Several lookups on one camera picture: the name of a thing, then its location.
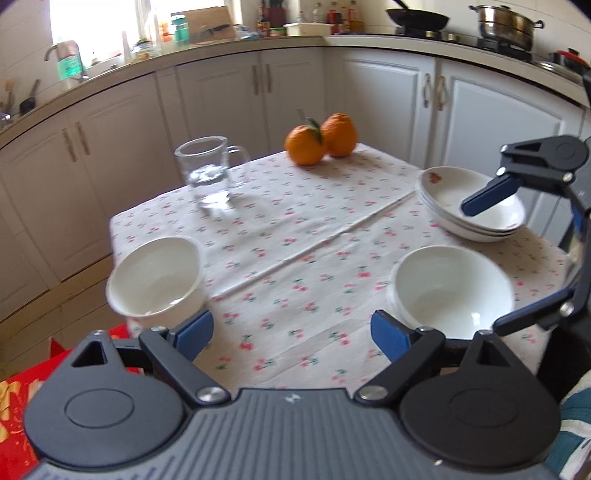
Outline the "white floral bowl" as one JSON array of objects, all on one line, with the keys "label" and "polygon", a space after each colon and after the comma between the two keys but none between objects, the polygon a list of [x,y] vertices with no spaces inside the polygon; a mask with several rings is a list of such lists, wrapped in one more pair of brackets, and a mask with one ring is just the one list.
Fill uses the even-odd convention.
[{"label": "white floral bowl", "polygon": [[396,292],[394,292],[394,283],[392,280],[389,281],[389,285],[386,289],[386,298],[388,303],[388,312],[394,317],[394,319],[397,319],[399,322],[411,329],[416,329],[419,327],[419,324],[415,320],[412,318],[407,318],[404,312],[401,311],[396,299]]},{"label": "white floral bowl", "polygon": [[183,236],[151,240],[111,272],[107,303],[144,329],[177,326],[207,301],[205,267],[204,249],[197,241]]},{"label": "white floral bowl", "polygon": [[394,265],[390,280],[401,311],[419,327],[470,340],[514,310],[513,286],[486,256],[464,247],[420,248]]}]

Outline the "white kitchen cabinets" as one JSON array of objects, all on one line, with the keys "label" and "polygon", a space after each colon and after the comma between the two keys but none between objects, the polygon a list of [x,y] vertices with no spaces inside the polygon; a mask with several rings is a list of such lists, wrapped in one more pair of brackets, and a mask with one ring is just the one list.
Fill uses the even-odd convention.
[{"label": "white kitchen cabinets", "polygon": [[352,117],[360,139],[425,166],[488,164],[521,136],[578,134],[581,86],[470,47],[385,37],[228,43],[128,65],[67,91],[1,133],[1,314],[110,251],[115,214],[177,187],[173,149],[223,135],[280,151],[297,115]]}]

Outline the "cherry print tablecloth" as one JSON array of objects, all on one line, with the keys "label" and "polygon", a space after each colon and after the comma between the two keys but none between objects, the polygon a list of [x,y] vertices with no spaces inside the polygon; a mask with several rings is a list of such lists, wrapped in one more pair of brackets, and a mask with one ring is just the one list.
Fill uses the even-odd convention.
[{"label": "cherry print tablecloth", "polygon": [[240,175],[226,210],[200,209],[182,187],[114,216],[115,267],[154,239],[197,241],[215,321],[200,370],[229,391],[356,390],[387,365],[369,322],[394,265],[458,238],[420,201],[418,168],[366,145],[311,168],[278,153]]}]

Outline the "steel pot on stove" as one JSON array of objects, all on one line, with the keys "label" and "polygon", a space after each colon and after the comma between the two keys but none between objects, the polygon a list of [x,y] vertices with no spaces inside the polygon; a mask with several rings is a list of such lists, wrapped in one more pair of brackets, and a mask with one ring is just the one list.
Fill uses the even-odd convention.
[{"label": "steel pot on stove", "polygon": [[469,9],[477,14],[478,30],[483,39],[524,51],[532,50],[535,30],[545,28],[543,20],[533,21],[505,5],[470,5]]}]

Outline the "bumpy orange without leaf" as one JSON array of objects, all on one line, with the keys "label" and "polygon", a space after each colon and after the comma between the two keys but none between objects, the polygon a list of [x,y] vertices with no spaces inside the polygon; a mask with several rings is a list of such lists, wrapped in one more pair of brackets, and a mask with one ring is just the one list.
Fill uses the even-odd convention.
[{"label": "bumpy orange without leaf", "polygon": [[358,142],[356,126],[348,115],[335,113],[321,126],[328,154],[334,158],[344,158],[355,150]]}]

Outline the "glass mug with water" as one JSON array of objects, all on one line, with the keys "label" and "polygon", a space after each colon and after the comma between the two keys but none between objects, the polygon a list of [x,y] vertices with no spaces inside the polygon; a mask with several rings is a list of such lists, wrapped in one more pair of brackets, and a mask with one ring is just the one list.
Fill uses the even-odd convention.
[{"label": "glass mug with water", "polygon": [[230,159],[235,165],[250,161],[242,146],[229,145],[223,136],[206,136],[189,140],[176,148],[174,156],[183,181],[193,193],[197,206],[204,210],[226,210],[232,192],[242,180],[230,173]]}]

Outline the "black wok on stove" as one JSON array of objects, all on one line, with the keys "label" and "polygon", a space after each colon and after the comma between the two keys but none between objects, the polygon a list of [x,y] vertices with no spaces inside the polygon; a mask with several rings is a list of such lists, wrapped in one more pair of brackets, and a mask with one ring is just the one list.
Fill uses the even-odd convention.
[{"label": "black wok on stove", "polygon": [[410,8],[403,0],[394,0],[398,8],[390,8],[386,13],[390,19],[401,27],[421,31],[439,32],[449,23],[446,15],[423,9]]}]

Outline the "orange with green leaf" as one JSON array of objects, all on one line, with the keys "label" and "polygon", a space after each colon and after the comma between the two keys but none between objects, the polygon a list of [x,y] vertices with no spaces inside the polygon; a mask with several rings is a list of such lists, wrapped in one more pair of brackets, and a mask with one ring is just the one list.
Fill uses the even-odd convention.
[{"label": "orange with green leaf", "polygon": [[284,150],[290,160],[298,166],[314,166],[322,162],[328,153],[322,135],[321,126],[314,119],[307,118],[304,123],[297,126],[284,140]]}]

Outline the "red printed cardboard box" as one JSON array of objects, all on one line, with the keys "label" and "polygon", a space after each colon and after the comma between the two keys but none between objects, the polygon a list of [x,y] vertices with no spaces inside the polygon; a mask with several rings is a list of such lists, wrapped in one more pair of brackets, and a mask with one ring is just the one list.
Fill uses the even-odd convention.
[{"label": "red printed cardboard box", "polygon": [[1,478],[22,479],[37,463],[37,457],[26,437],[24,413],[47,378],[70,353],[50,337],[47,358],[7,380],[1,381]]}]

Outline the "knife block with knives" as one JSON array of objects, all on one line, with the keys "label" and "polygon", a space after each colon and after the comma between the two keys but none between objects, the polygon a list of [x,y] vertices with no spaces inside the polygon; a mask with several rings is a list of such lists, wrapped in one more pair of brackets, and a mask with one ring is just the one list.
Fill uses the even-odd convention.
[{"label": "knife block with knives", "polygon": [[266,19],[271,28],[283,27],[287,23],[287,10],[283,0],[264,0],[263,6],[266,7]]}]

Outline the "wooden cutting board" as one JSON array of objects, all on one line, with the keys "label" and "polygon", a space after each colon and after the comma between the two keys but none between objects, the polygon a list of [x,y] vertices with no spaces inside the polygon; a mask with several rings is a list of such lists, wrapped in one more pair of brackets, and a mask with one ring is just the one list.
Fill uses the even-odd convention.
[{"label": "wooden cutting board", "polygon": [[190,44],[236,39],[235,23],[228,6],[175,11],[171,15],[185,18]]}]

